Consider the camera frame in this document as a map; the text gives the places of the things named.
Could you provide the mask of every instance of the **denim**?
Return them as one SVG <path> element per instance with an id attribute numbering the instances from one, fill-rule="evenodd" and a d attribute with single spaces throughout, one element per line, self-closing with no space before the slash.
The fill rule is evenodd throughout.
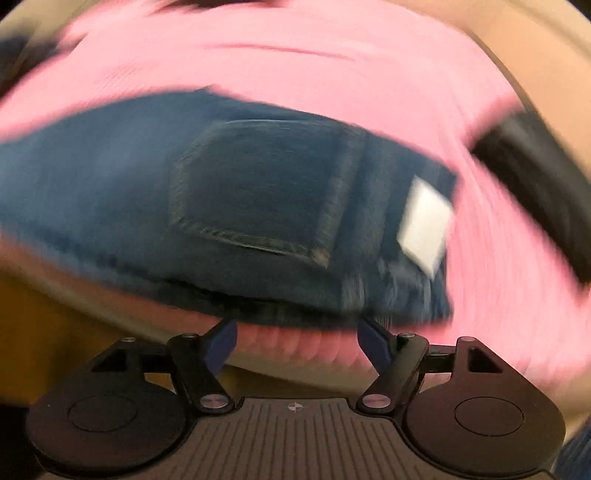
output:
<path id="1" fill-rule="evenodd" d="M 0 144 L 0 228 L 83 278 L 296 327 L 450 316 L 397 242 L 415 176 L 456 176 L 332 119 L 206 90 L 125 100 Z"/>
<path id="2" fill-rule="evenodd" d="M 554 473 L 561 480 L 591 480 L 591 419 L 562 448 Z"/>

